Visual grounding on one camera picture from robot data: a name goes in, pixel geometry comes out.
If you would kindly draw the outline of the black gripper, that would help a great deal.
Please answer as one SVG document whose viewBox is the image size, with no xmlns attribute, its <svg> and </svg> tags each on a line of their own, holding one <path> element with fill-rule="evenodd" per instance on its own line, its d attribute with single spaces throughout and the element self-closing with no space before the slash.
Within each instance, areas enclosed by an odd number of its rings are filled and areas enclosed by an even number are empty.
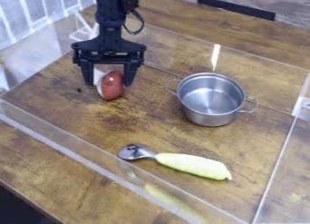
<svg viewBox="0 0 310 224">
<path fill-rule="evenodd" d="M 138 65 L 145 63 L 145 52 L 147 47 L 125 40 L 97 37 L 91 40 L 74 43 L 72 62 L 80 65 L 84 77 L 84 83 L 94 85 L 94 63 L 125 64 L 123 67 L 123 85 L 133 85 Z"/>
</svg>

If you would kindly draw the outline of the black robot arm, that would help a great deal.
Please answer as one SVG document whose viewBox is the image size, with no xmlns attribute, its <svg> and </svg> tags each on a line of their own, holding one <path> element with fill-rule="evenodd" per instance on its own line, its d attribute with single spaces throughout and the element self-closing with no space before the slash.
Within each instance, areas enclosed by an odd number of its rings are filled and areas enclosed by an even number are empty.
<svg viewBox="0 0 310 224">
<path fill-rule="evenodd" d="M 87 41 L 74 43 L 72 62 L 82 67 L 84 83 L 94 84 L 95 64 L 123 65 L 123 85 L 129 87 L 135 79 L 138 67 L 145 63 L 143 44 L 130 42 L 122 38 L 122 29 L 129 34 L 139 34 L 145 28 L 130 31 L 126 27 L 126 15 L 131 13 L 141 22 L 143 17 L 137 11 L 139 0 L 97 0 L 97 23 L 99 24 L 98 36 Z"/>
</svg>

